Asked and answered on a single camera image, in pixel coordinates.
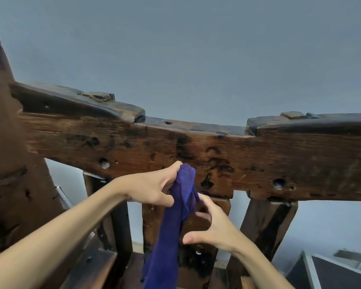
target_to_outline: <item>towel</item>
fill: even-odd
[[[144,289],[176,289],[178,279],[178,246],[184,220],[195,213],[199,201],[194,186],[195,169],[182,164],[170,189],[172,207],[164,210],[159,237],[143,265]]]

